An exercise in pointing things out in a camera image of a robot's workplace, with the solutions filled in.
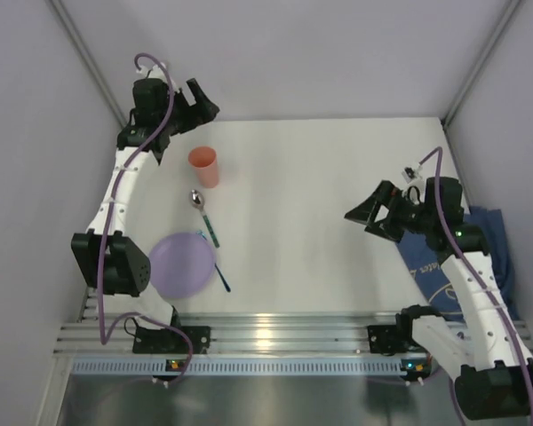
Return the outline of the blue cloth placemat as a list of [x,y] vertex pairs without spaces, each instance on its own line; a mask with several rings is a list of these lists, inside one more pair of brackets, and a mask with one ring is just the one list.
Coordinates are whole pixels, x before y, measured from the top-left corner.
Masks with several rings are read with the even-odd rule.
[[[500,293],[510,316],[517,320],[519,315],[513,301],[515,274],[509,252],[502,211],[472,206],[465,215],[465,221],[478,225],[489,244],[492,268]],[[417,283],[426,301],[449,321],[462,322],[464,316],[456,292],[449,279],[441,271],[435,253],[427,247],[423,235],[406,232],[397,248],[410,275]]]

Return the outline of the salmon plastic cup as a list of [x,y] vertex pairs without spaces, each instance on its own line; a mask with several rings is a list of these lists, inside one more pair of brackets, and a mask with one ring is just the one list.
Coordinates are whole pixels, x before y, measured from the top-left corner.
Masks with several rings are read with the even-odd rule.
[[214,188],[219,184],[217,152],[212,147],[198,146],[189,153],[187,158],[203,187]]

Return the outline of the metal spoon green handle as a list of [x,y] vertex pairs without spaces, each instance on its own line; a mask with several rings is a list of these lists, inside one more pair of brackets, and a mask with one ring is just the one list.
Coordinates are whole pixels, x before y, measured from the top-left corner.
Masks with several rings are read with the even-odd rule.
[[202,216],[203,222],[205,223],[205,226],[210,234],[213,245],[216,249],[218,249],[220,247],[219,240],[216,236],[216,233],[214,232],[211,221],[206,213],[205,199],[203,195],[198,190],[192,189],[190,191],[190,203]]

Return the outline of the purple plastic plate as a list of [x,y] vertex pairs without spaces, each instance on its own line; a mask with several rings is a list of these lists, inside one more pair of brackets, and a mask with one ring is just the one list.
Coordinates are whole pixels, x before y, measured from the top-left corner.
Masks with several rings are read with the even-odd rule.
[[216,254],[198,233],[173,233],[151,249],[150,281],[164,298],[182,299],[203,290],[215,272]]

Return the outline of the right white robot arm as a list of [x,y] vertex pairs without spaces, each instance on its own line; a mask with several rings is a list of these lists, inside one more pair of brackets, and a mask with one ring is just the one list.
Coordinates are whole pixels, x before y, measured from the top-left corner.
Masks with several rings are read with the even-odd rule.
[[[422,194],[424,199],[416,201]],[[492,271],[481,228],[464,220],[462,186],[453,177],[430,177],[424,191],[383,180],[344,218],[367,233],[398,242],[421,234],[456,292],[469,342],[457,338],[430,306],[396,316],[407,340],[428,351],[452,381],[469,420],[528,416],[533,422],[533,357],[517,334]]]

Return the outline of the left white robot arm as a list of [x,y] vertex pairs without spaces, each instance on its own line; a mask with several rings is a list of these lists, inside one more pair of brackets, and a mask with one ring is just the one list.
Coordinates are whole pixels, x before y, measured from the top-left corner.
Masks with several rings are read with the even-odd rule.
[[194,97],[161,77],[134,82],[134,106],[116,141],[115,165],[94,219],[83,233],[75,233],[71,249],[86,286],[97,292],[99,320],[112,312],[120,323],[132,320],[136,354],[187,353],[189,337],[208,336],[209,327],[184,327],[173,305],[162,298],[148,256],[127,233],[150,175],[161,164],[171,137],[212,122],[219,107],[199,82],[187,80]]

